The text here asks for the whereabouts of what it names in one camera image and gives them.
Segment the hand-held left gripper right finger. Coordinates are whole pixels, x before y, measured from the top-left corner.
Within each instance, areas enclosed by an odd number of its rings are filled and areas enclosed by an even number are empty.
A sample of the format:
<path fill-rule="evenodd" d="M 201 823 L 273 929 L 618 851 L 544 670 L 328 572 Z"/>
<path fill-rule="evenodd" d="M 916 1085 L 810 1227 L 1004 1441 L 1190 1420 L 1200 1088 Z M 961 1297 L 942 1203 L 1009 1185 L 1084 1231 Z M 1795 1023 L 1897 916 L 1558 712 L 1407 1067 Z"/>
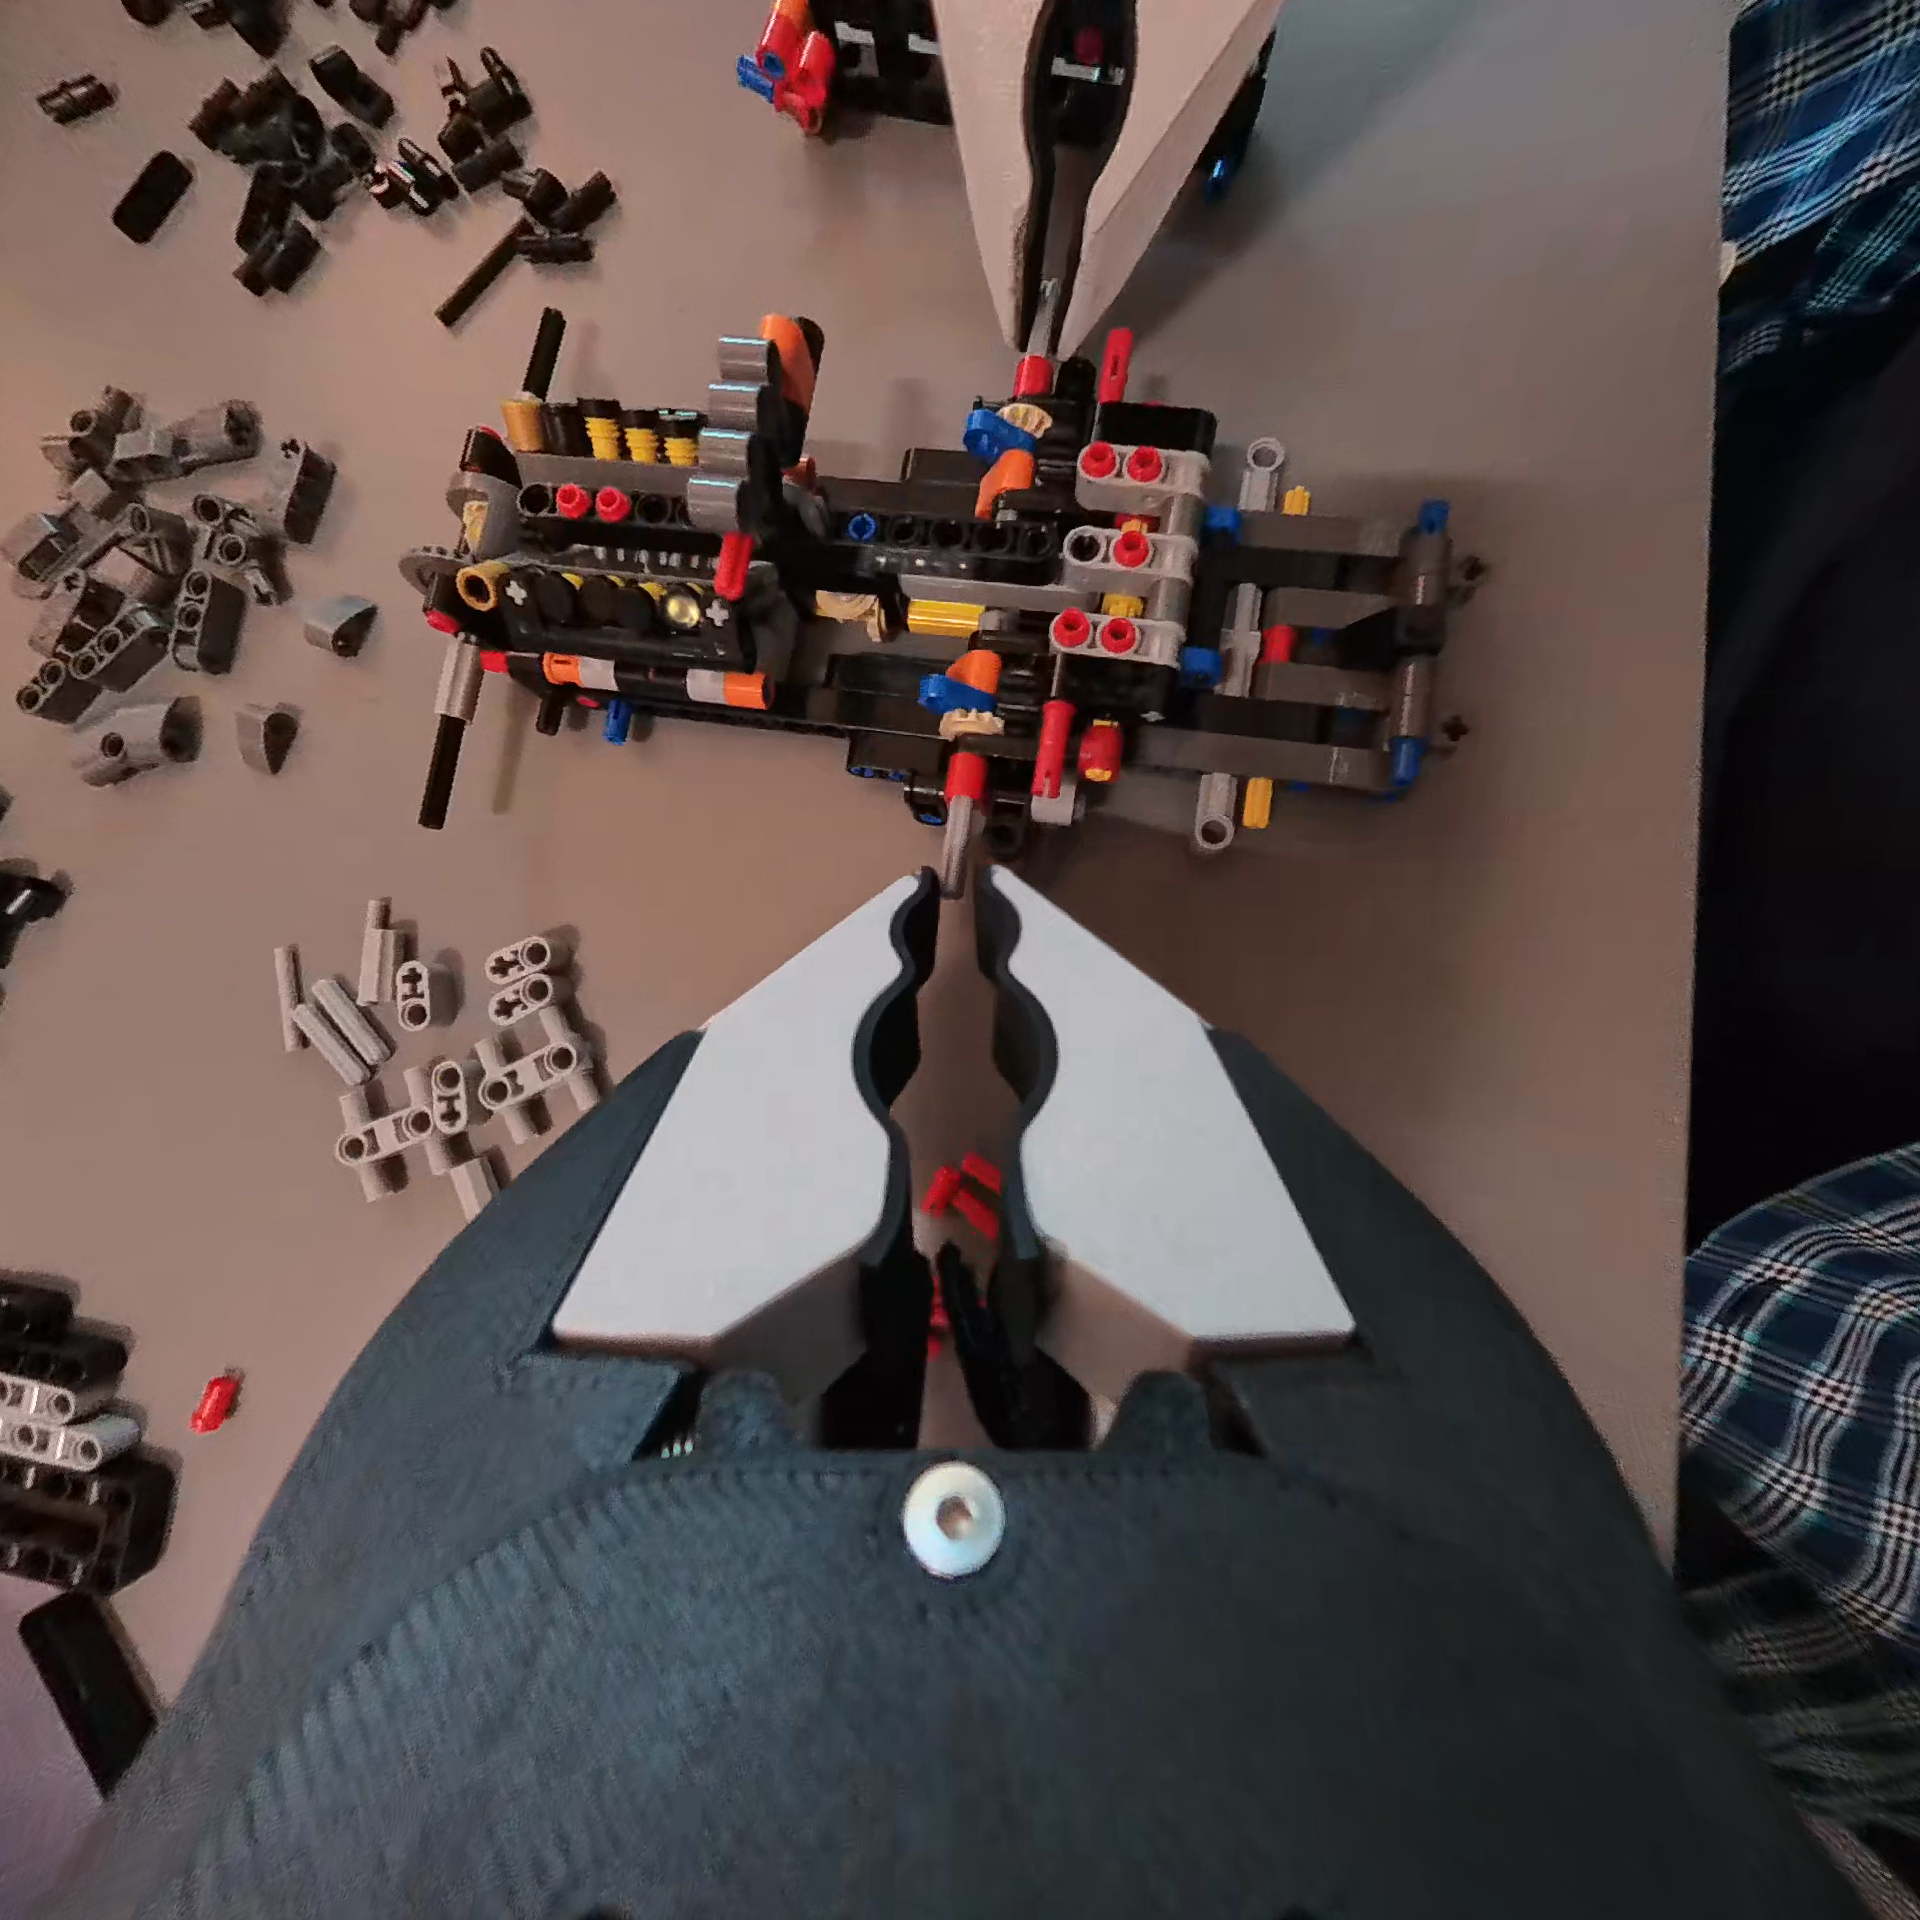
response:
<path fill-rule="evenodd" d="M 977 1417 L 998 1449 L 1094 1449 L 1098 1405 L 1191 1382 L 1257 1449 L 1225 1369 L 1324 1357 L 1356 1319 L 1217 1031 L 1007 865 L 977 879 L 993 1067 L 1015 1113 L 977 1288 Z"/>

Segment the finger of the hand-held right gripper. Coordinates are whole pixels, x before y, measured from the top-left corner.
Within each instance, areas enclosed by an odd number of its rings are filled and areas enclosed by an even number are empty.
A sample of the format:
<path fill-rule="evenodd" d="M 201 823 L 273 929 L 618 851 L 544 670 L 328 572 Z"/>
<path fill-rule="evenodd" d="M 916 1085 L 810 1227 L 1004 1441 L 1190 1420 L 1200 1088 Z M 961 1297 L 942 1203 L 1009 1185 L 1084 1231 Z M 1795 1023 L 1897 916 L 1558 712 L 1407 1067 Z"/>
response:
<path fill-rule="evenodd" d="M 1280 3 L 1118 4 L 1118 103 L 1091 145 L 1059 140 L 1048 191 L 1048 350 L 1113 305 L 1274 40 Z"/>
<path fill-rule="evenodd" d="M 1000 334 L 1022 351 L 1052 351 L 1055 294 L 1043 271 L 1052 160 L 1041 133 L 1041 53 L 1052 4 L 935 3 L 931 12 Z"/>

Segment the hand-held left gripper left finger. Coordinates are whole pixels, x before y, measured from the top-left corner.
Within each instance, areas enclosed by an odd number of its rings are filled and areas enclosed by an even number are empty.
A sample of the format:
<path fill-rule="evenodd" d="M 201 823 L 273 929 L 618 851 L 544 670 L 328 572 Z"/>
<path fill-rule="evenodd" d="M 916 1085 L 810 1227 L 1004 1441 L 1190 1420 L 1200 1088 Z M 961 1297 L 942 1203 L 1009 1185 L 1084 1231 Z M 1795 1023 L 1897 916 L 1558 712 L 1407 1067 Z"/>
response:
<path fill-rule="evenodd" d="M 914 1445 L 931 1278 L 895 1107 L 939 916 L 931 872 L 884 884 L 550 1151 L 554 1377 L 665 1408 L 769 1375 L 826 1446 Z"/>

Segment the lego chassis assembly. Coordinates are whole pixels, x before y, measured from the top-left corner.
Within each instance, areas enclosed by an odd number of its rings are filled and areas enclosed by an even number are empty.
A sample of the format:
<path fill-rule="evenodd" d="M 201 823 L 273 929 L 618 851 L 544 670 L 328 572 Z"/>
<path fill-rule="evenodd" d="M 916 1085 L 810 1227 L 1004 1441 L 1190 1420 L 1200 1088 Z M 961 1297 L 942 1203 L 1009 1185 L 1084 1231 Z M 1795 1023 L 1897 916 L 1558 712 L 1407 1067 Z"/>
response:
<path fill-rule="evenodd" d="M 450 544 L 401 560 L 447 639 L 423 830 L 494 681 L 542 736 L 596 712 L 612 742 L 840 740 L 942 837 L 950 896 L 1124 777 L 1190 782 L 1186 841 L 1215 856 L 1284 790 L 1401 799 L 1462 737 L 1440 663 L 1490 568 L 1452 505 L 1318 512 L 1276 439 L 1222 496 L 1217 415 L 1135 399 L 1120 326 L 1098 361 L 1026 351 L 899 478 L 812 460 L 817 320 L 722 336 L 707 397 L 667 409 L 555 396 L 566 326 L 542 313 L 498 425 L 467 435 Z"/>

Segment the black lego axle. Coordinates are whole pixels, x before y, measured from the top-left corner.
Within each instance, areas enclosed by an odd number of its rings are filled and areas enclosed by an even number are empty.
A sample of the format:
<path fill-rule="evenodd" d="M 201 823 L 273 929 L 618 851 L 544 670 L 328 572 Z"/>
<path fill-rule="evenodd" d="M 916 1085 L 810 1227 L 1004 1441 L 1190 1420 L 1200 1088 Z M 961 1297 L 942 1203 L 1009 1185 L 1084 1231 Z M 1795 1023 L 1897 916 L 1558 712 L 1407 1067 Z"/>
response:
<path fill-rule="evenodd" d="M 480 261 L 468 270 L 467 276 L 447 294 L 440 305 L 434 308 L 434 321 L 443 329 L 460 326 L 474 308 L 492 293 L 492 288 L 502 281 L 507 268 L 522 259 L 522 241 L 529 238 L 540 235 L 544 228 L 522 219 L 512 228 L 507 228 L 489 248 L 480 256 Z"/>

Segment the pile of black lego pins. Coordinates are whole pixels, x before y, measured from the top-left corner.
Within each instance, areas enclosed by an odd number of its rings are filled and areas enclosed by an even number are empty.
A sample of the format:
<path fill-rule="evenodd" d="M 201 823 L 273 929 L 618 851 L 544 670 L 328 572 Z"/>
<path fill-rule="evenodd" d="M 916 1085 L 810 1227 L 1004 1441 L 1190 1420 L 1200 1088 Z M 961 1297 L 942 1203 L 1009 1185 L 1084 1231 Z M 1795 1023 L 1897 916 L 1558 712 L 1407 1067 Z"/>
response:
<path fill-rule="evenodd" d="M 284 62 L 295 49 L 290 4 L 129 3 L 123 13 L 146 32 L 179 17 L 201 32 L 230 32 L 257 57 L 251 78 L 217 79 L 183 124 L 192 145 L 248 177 L 231 241 L 234 278 L 254 299 L 290 294 L 320 261 L 328 221 L 358 200 L 426 224 L 498 193 L 514 208 L 511 228 L 522 219 L 544 228 L 522 241 L 522 259 L 502 281 L 522 262 L 594 262 L 596 230 L 618 205 L 618 188 L 602 172 L 566 183 L 534 164 L 527 137 L 538 109 L 498 48 L 483 45 L 474 73 L 455 57 L 440 62 L 440 127 L 419 141 L 401 131 L 383 63 L 364 63 L 339 40 L 300 54 L 303 71 Z"/>

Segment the black lego connector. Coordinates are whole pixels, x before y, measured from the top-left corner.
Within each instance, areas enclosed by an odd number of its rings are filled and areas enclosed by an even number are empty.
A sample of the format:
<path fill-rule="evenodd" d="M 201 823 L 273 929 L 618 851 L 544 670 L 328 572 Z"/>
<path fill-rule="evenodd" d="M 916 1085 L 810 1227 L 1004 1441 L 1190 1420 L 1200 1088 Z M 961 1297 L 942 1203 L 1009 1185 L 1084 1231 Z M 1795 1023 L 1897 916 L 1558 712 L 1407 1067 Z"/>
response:
<path fill-rule="evenodd" d="M 24 933 L 58 916 L 66 901 L 68 881 L 64 875 L 42 875 L 24 861 L 2 861 L 2 973 L 15 965 Z"/>

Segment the long black lego beam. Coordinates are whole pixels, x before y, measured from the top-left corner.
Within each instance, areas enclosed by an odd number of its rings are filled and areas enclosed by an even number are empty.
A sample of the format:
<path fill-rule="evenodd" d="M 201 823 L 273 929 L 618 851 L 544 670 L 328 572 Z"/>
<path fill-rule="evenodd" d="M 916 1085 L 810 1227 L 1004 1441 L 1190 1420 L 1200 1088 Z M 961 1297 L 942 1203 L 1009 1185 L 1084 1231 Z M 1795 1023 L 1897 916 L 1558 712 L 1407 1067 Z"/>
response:
<path fill-rule="evenodd" d="M 64 1591 L 31 1609 L 16 1631 L 88 1776 L 108 1798 L 161 1718 L 112 1611 L 95 1596 Z"/>

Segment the black beam with red pins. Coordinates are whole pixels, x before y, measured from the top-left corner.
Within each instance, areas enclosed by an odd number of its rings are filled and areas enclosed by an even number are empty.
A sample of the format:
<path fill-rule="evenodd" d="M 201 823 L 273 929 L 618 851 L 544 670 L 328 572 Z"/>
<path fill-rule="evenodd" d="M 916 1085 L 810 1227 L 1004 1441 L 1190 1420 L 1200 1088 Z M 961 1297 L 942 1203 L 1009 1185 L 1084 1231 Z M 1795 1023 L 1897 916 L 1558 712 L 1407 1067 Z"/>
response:
<path fill-rule="evenodd" d="M 1132 48 L 1115 3 L 1059 4 L 1043 69 L 1043 126 L 1060 144 L 1091 153 L 1113 127 Z M 810 137 L 827 137 L 889 116 L 954 126 L 932 4 L 820 3 L 772 4 L 736 79 Z"/>

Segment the pile of light grey connectors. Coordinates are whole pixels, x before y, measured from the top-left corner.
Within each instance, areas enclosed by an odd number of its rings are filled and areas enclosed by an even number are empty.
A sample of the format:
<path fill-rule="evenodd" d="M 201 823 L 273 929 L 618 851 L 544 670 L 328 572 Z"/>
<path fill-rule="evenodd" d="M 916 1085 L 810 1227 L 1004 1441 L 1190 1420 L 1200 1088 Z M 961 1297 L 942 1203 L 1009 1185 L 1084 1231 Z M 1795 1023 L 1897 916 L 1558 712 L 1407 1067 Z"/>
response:
<path fill-rule="evenodd" d="M 420 1179 L 474 1221 L 506 1184 L 503 1144 L 540 1144 L 607 1089 L 572 928 L 522 933 L 464 969 L 423 951 L 378 896 L 348 976 L 278 944 L 273 992 L 282 1048 L 335 1079 L 328 1153 L 370 1204 Z"/>

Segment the pile of dark grey connectors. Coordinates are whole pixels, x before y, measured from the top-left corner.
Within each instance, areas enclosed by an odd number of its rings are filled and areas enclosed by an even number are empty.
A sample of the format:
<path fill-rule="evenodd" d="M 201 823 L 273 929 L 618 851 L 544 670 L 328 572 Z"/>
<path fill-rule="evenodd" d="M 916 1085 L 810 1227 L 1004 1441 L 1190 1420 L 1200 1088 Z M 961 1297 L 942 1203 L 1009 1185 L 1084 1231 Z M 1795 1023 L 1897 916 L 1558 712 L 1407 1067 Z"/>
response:
<path fill-rule="evenodd" d="M 249 624 L 295 613 L 303 639 L 358 659 L 378 604 L 297 604 L 340 469 L 320 443 L 274 439 L 249 399 L 152 414 L 106 383 L 39 439 L 49 509 L 4 528 L 4 587 L 32 654 L 4 712 L 58 729 L 95 790 L 191 763 L 206 685 L 234 675 Z"/>

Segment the black and grey beam frame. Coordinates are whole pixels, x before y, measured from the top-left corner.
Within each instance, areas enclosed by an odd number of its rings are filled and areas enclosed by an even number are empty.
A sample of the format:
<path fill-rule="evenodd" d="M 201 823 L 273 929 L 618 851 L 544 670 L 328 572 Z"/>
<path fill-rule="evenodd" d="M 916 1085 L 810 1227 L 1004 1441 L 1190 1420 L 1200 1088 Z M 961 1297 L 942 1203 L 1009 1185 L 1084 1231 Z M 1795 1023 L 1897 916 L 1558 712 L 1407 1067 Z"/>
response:
<path fill-rule="evenodd" d="M 146 1441 L 122 1327 L 74 1286 L 2 1275 L 2 1572 L 108 1599 L 152 1572 L 177 1508 L 177 1465 Z"/>

